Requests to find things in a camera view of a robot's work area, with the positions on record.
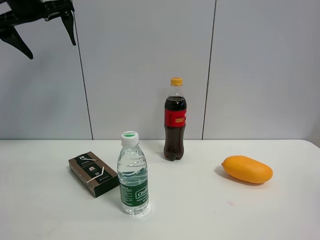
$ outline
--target white table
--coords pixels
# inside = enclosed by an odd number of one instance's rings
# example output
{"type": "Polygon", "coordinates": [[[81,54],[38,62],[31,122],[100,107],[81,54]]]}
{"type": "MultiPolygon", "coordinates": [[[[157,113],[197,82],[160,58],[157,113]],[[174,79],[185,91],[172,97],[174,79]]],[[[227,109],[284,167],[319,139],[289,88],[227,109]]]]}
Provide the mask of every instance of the white table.
{"type": "Polygon", "coordinates": [[[187,140],[180,161],[141,141],[148,209],[121,211],[119,188],[93,198],[68,160],[92,151],[116,170],[118,140],[0,141],[1,240],[319,240],[320,149],[303,140],[187,140]],[[269,165],[262,185],[226,175],[245,155],[269,165]]]}

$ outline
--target dark soda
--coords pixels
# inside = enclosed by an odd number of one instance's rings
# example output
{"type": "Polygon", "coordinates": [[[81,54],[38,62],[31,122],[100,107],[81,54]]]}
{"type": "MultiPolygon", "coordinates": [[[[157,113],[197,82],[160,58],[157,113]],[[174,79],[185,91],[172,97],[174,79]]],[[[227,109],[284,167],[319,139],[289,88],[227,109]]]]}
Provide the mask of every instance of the dark soda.
{"type": "Polygon", "coordinates": [[[184,133],[186,128],[187,102],[182,96],[179,86],[175,85],[176,89],[171,91],[170,96],[164,104],[165,145],[163,152],[164,156],[170,161],[180,160],[185,152],[184,133]]]}

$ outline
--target water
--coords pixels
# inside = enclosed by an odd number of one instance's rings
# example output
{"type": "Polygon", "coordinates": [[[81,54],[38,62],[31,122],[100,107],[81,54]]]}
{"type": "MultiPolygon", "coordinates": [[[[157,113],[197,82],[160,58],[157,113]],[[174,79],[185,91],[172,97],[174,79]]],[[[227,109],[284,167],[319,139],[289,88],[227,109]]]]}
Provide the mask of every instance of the water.
{"type": "Polygon", "coordinates": [[[142,213],[149,202],[148,167],[138,145],[124,146],[117,164],[121,201],[128,214],[142,213]]]}

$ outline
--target plastic water bottle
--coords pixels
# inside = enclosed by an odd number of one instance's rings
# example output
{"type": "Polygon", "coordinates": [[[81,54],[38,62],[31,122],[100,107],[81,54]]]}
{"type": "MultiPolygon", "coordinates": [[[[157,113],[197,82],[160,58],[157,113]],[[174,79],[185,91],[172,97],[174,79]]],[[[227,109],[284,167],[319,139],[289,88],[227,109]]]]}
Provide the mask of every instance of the plastic water bottle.
{"type": "Polygon", "coordinates": [[[117,164],[122,207],[128,214],[142,213],[149,202],[148,167],[138,146],[139,135],[126,131],[121,135],[122,150],[117,164]]]}

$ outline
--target small box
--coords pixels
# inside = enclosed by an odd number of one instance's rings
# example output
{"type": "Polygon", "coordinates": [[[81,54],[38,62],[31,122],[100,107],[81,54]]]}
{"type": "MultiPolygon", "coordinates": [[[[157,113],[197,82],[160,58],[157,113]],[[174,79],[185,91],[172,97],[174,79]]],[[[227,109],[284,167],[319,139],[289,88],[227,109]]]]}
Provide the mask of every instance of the small box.
{"type": "Polygon", "coordinates": [[[69,167],[95,198],[119,185],[117,173],[91,151],[70,159],[69,167]]]}

